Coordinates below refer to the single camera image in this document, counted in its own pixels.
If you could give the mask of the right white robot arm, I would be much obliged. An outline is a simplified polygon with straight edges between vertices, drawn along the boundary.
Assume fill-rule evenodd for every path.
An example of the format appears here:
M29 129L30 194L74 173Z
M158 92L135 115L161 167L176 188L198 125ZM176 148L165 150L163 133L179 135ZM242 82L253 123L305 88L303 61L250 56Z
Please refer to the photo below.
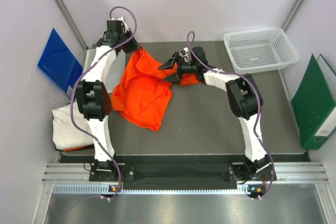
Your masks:
M191 55L187 50L175 52L159 70L173 70L164 78L170 83L182 83L183 77L191 74L197 81L207 86L219 88L227 93L230 109L240 122L245 142L246 160L241 165L232 165L230 177L238 184L256 180L270 165L261 137L261 107L263 99L250 74L227 74L208 64L201 47L193 48Z

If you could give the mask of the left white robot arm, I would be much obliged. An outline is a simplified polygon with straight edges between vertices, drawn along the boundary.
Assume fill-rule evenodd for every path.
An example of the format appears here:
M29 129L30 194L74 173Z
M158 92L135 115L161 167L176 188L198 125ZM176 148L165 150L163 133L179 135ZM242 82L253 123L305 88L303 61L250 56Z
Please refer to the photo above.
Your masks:
M90 164L91 182L116 182L121 178L120 169L113 159L115 151L108 127L112 104L105 82L120 51L130 54L141 48L134 38L100 39L90 68L78 81L75 93L78 110L89 125L89 136L93 136L95 147L94 161Z

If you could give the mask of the orange t-shirt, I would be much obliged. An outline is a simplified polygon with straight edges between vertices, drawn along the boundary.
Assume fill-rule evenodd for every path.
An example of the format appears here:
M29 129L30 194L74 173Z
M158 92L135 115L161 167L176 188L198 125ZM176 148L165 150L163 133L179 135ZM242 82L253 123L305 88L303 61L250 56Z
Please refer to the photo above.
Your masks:
M144 48L136 50L110 96L114 111L125 120L152 131L160 129L173 96L172 84L164 78L174 74L176 67L159 70L160 65Z

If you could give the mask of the white plastic basket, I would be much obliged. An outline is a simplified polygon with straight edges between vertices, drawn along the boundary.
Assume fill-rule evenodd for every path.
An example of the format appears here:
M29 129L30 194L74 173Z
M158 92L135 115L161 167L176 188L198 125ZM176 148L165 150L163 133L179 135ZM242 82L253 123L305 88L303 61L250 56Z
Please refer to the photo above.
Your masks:
M278 27L226 33L223 41L236 73L281 70L299 61L288 35Z

